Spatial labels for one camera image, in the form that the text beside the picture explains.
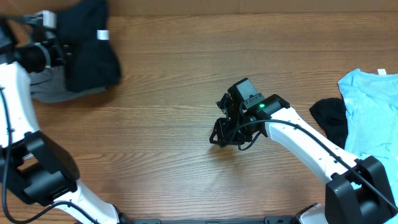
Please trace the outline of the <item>black t-shirt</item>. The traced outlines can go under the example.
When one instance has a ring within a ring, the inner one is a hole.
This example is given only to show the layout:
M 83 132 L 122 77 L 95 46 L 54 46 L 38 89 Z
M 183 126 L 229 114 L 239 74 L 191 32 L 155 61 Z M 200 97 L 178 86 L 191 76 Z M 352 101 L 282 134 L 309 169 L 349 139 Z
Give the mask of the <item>black t-shirt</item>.
M 107 38 L 99 31 L 107 30 L 108 3 L 85 0 L 56 12 L 56 36 L 69 46 L 65 65 L 66 89 L 81 92 L 117 85 L 121 79 L 118 57 Z

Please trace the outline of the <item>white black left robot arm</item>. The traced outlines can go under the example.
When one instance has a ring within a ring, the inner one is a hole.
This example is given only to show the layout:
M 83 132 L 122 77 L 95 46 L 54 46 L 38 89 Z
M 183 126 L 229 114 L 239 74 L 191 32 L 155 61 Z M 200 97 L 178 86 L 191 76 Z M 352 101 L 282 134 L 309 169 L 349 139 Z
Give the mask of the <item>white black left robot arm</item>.
M 94 194 L 80 179 L 72 156 L 44 134 L 37 123 L 30 96 L 30 73 L 66 65 L 68 46 L 61 46 L 52 32 L 55 22 L 35 16 L 16 20 L 43 33 L 38 41 L 17 46 L 8 17 L 1 18 L 1 203 L 11 223 L 7 193 L 44 209 L 26 219 L 30 223 L 53 208 L 80 223 L 130 223 L 125 213 Z

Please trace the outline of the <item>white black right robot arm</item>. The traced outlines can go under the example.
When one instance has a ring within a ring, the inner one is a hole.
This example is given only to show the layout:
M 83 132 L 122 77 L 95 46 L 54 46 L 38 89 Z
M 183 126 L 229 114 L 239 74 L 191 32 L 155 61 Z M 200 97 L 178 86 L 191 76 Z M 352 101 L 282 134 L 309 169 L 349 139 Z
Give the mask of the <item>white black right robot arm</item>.
M 287 148 L 325 188 L 325 203 L 295 215 L 266 218 L 265 223 L 385 223 L 397 215 L 386 170 L 373 156 L 358 156 L 332 143 L 307 124 L 279 95 L 258 92 L 248 78 L 231 86 L 216 103 L 224 117 L 216 120 L 210 143 L 251 147 L 259 136 Z

